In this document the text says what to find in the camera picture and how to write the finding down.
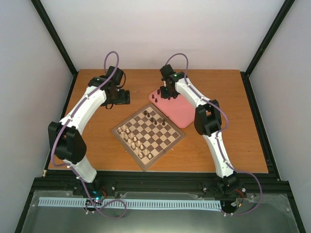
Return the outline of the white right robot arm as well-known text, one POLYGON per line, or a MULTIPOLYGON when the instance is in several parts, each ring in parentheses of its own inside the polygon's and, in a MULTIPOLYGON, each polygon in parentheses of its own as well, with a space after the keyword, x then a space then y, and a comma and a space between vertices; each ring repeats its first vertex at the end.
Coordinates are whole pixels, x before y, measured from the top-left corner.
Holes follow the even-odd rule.
POLYGON ((220 195, 228 196, 238 186, 238 177, 227 154, 222 137, 222 118, 217 100, 204 96, 184 72, 175 72, 170 64, 160 69, 164 85, 160 87, 161 98, 183 96, 195 108, 194 127, 206 141, 212 155, 220 195))

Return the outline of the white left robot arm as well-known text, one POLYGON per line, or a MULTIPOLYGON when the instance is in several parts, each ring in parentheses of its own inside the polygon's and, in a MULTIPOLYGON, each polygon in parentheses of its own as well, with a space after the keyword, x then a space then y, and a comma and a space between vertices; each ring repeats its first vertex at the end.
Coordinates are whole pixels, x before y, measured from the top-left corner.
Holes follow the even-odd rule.
POLYGON ((123 89, 125 81, 124 71, 110 66, 104 75, 89 81, 83 96, 66 116, 48 126, 51 163, 54 157, 62 160, 85 182, 84 190, 93 196, 100 192, 101 183, 95 179, 97 171, 86 157, 82 134, 99 107, 130 104, 130 92, 123 89))

